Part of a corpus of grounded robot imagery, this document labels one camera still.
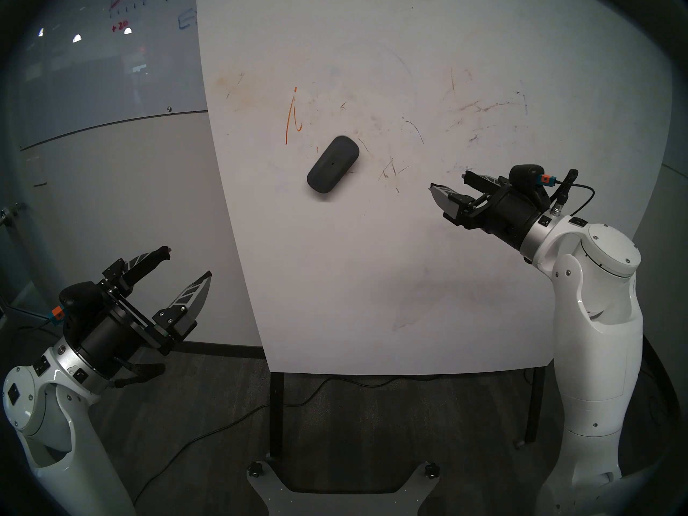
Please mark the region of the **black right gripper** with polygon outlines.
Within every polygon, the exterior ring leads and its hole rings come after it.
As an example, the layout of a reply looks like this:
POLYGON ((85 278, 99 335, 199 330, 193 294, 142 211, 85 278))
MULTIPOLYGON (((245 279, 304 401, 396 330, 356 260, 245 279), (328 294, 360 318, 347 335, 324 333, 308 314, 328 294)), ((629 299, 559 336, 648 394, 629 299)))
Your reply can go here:
POLYGON ((515 250, 521 249, 527 234, 542 216, 543 206, 533 204, 505 177, 495 178, 466 171, 462 179, 465 185, 474 190, 495 193, 472 198, 449 187, 431 183, 429 190, 434 202, 443 211, 443 218, 467 230, 481 229, 515 250))

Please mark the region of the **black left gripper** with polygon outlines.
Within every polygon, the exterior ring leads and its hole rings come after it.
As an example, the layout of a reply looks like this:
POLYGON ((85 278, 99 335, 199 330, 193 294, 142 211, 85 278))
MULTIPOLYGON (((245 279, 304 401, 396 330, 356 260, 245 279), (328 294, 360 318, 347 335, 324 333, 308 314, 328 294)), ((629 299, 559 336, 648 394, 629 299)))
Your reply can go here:
POLYGON ((206 302, 211 271, 207 271, 166 307, 155 313, 155 326, 146 318, 141 325, 136 313, 120 305, 108 292, 130 295, 134 285, 163 261, 171 248, 143 253, 129 261, 118 259, 103 273, 101 285, 74 284, 63 290, 66 319, 63 326, 64 370, 74 380, 111 380, 121 368, 133 374, 129 380, 151 380, 165 373, 163 363, 133 364, 129 361, 144 343, 167 355, 198 325, 206 302), (154 337, 157 330, 161 341, 154 337))

